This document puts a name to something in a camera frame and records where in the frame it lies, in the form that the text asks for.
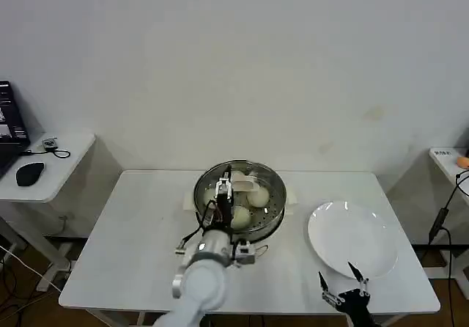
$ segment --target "wire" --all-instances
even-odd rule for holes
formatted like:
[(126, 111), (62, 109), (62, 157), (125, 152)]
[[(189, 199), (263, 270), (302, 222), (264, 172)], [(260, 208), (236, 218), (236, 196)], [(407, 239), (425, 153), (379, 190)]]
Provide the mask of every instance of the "wire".
[(62, 220), (62, 228), (61, 228), (58, 232), (55, 232), (55, 233), (49, 235), (50, 237), (56, 237), (57, 235), (61, 235), (63, 232), (65, 232), (65, 228), (66, 228), (66, 226), (67, 226), (68, 217), (66, 217), (66, 216), (60, 216), (59, 218)]
[[(20, 306), (18, 304), (13, 304), (13, 305), (9, 305), (5, 308), (3, 308), (2, 310), (0, 310), (0, 314), (5, 312), (5, 311), (8, 311), (9, 309), (15, 307), (16, 309), (19, 309)], [(14, 316), (16, 315), (17, 312), (13, 312), (11, 315), (8, 316), (8, 318), (10, 318), (11, 316)], [(15, 327), (21, 327), (21, 321), (22, 321), (22, 318), (23, 316), (21, 316), (20, 314), (18, 314), (18, 319), (16, 320), (16, 324), (15, 324)]]
[[(252, 317), (252, 315), (249, 315), (249, 319), (248, 319), (249, 327), (251, 327), (251, 317)], [(262, 321), (262, 327), (265, 327), (264, 315), (261, 315), (261, 321)]]
[(178, 249), (184, 249), (184, 246), (185, 244), (195, 235), (199, 232), (199, 230), (203, 229), (205, 230), (205, 227), (204, 227), (204, 220), (205, 220), (205, 216), (207, 215), (207, 212), (208, 212), (208, 207), (210, 206), (211, 203), (214, 203), (215, 204), (215, 201), (213, 200), (210, 200), (208, 203), (207, 203), (207, 206), (205, 206), (205, 211), (204, 211), (204, 215), (202, 216), (202, 220), (199, 218), (199, 214), (196, 213), (196, 218), (197, 218), (197, 221), (199, 222), (199, 228), (197, 228), (196, 230), (194, 230), (191, 234), (189, 235), (186, 235), (180, 242), (179, 246), (177, 247)]
[(16, 284), (17, 284), (17, 281), (16, 281), (16, 276), (13, 276), (13, 279), (14, 279), (14, 283), (13, 283), (13, 288), (10, 289), (8, 288), (8, 284), (7, 284), (7, 279), (5, 277), (5, 271), (7, 270), (7, 265), (5, 264), (5, 261), (4, 261), (4, 258), (2, 257), (1, 258), (1, 264), (3, 266), (3, 270), (1, 271), (1, 275), (2, 275), (2, 280), (3, 280), (3, 283), (4, 283), (4, 286), (5, 286), (5, 290), (7, 291), (8, 293), (8, 296), (2, 301), (2, 303), (0, 304), (0, 307), (3, 307), (3, 305), (5, 305), (10, 299), (11, 297), (13, 297), (13, 292), (16, 291)]
[(461, 188), (461, 184), (463, 184), (467, 179), (469, 179), (469, 176), (467, 176), (464, 179), (458, 181), (458, 179), (460, 179), (463, 174), (468, 173), (468, 172), (469, 172), (469, 169), (466, 169), (465, 171), (462, 171), (462, 172), (456, 174), (455, 181), (454, 181), (456, 183), (456, 185), (454, 186), (454, 189), (451, 192), (451, 195), (449, 196), (448, 201), (446, 202), (446, 205), (440, 209), (440, 211), (438, 212), (437, 218), (433, 222), (432, 228), (429, 232), (429, 240), (428, 240), (428, 244), (427, 244), (427, 249), (424, 252), (424, 255), (420, 258), (421, 262), (423, 261), (426, 254), (428, 253), (430, 244), (435, 239), (436, 235), (438, 234), (438, 232), (440, 231), (440, 229), (442, 228), (442, 226), (444, 224), (446, 216), (448, 215), (448, 212), (449, 212), (448, 206), (451, 203), (456, 191), (459, 189), (464, 195), (469, 196), (469, 194), (466, 193)]
[(267, 250), (269, 249), (269, 246), (267, 244), (263, 245), (263, 246), (260, 246), (259, 248), (256, 248), (256, 252), (258, 252), (259, 250), (265, 248), (265, 250), (263, 252), (261, 252), (259, 255), (257, 255), (256, 257), (261, 257), (263, 254), (265, 254), (267, 252)]
[(9, 252), (10, 255), (12, 255), (15, 259), (17, 259), (19, 262), (21, 262), (21, 264), (22, 264), (24, 267), (28, 268), (30, 271), (33, 271), (35, 274), (37, 274), (39, 277), (41, 277), (41, 278), (44, 279), (47, 283), (49, 283), (52, 287), (56, 288), (57, 291), (62, 292), (62, 290), (59, 289), (54, 283), (52, 283), (51, 281), (49, 281), (48, 279), (46, 279), (41, 273), (37, 272), (35, 269), (29, 267), (26, 263), (23, 262), (22, 259), (20, 259), (18, 256), (16, 256), (15, 254), (13, 254), (11, 251), (6, 250), (6, 249), (5, 249), (3, 246), (1, 246), (1, 245), (0, 245), (0, 249), (2, 249), (2, 250), (5, 251), (5, 252)]
[(44, 155), (46, 153), (53, 153), (54, 156), (57, 158), (69, 158), (70, 157), (70, 151), (66, 150), (51, 150), (51, 151), (39, 151), (39, 152), (33, 152), (31, 150), (26, 150), (20, 153), (20, 156), (31, 156), (31, 155)]
[[(31, 301), (31, 299), (36, 299), (36, 298), (39, 298), (40, 296), (43, 296), (43, 295), (46, 294), (46, 292), (41, 292), (41, 293), (37, 294), (36, 296), (33, 296), (34, 293), (36, 292), (36, 288), (37, 288), (37, 286), (38, 286), (38, 284), (39, 284), (40, 282), (41, 282), (41, 280), (39, 279), (39, 280), (37, 281), (37, 283), (34, 285), (34, 287), (33, 287), (32, 291), (31, 291), (31, 293), (29, 294), (28, 299), (26, 300), (26, 304), (29, 304), (29, 302)], [(24, 309), (22, 309), (22, 310), (16, 312), (16, 313), (18, 313), (18, 322), (19, 322), (19, 323), (21, 323), (21, 320), (19, 320), (19, 319), (22, 319), (22, 318), (23, 318), (23, 314), (26, 312), (26, 307), (27, 307), (27, 306), (25, 306)]]
[(51, 295), (54, 294), (54, 293), (55, 293), (55, 292), (52, 291), (52, 292), (50, 292), (49, 294), (42, 295), (40, 298), (31, 301), (30, 303), (28, 303), (28, 304), (26, 304), (26, 305), (20, 307), (18, 310), (16, 310), (16, 311), (13, 312), (12, 314), (10, 314), (10, 315), (8, 315), (8, 316), (2, 318), (2, 319), (0, 320), (0, 322), (3, 322), (3, 321), (5, 321), (5, 320), (8, 320), (10, 317), (15, 316), (15, 315), (18, 314), (20, 311), (23, 311), (26, 307), (31, 306), (32, 304), (35, 304), (35, 303), (37, 303), (38, 301), (41, 301), (41, 300), (47, 298), (48, 296), (51, 296)]
[(449, 240), (449, 268), (448, 268), (448, 294), (449, 294), (449, 309), (451, 310), (451, 325), (454, 327), (454, 313), (453, 313), (453, 301), (451, 299), (451, 269), (453, 263), (453, 254), (451, 253), (451, 233), (445, 227), (441, 227), (448, 234)]

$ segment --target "orange object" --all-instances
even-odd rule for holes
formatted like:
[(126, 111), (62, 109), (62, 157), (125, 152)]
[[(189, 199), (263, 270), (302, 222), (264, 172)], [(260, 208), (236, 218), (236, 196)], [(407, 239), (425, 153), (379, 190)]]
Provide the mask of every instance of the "orange object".
[(456, 161), (457, 165), (463, 169), (469, 169), (469, 158), (468, 157), (458, 157)]

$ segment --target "laptop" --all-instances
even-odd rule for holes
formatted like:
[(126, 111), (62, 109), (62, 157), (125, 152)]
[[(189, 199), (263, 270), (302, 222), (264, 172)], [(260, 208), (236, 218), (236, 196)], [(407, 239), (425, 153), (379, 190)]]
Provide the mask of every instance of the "laptop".
[(9, 81), (0, 81), (0, 177), (29, 146), (29, 135)]

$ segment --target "white robotic arm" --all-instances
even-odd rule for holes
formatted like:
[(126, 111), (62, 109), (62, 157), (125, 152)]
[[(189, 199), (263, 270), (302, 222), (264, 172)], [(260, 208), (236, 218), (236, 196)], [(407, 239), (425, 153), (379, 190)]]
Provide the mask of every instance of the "white robotic arm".
[(226, 269), (215, 260), (192, 264), (181, 282), (173, 311), (156, 320), (157, 327), (198, 327), (205, 312), (217, 309), (226, 297)]
[(232, 243), (230, 225), (233, 193), (230, 179), (229, 166), (215, 189), (215, 206), (221, 214), (220, 218), (204, 228), (202, 239), (197, 245), (184, 249), (183, 240), (177, 248), (176, 253), (184, 254), (182, 265), (173, 281), (173, 296), (179, 300), (173, 311), (156, 320), (154, 326), (199, 326), (205, 313), (217, 309), (225, 300), (226, 268), (233, 263), (254, 263), (255, 250), (248, 241)]

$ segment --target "computer mouse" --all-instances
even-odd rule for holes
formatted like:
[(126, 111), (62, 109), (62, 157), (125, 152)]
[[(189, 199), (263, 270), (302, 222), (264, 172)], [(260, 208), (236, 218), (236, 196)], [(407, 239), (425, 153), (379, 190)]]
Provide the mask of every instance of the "computer mouse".
[(19, 186), (31, 186), (37, 182), (41, 173), (43, 173), (45, 164), (43, 162), (34, 162), (22, 166), (16, 171), (16, 183)]

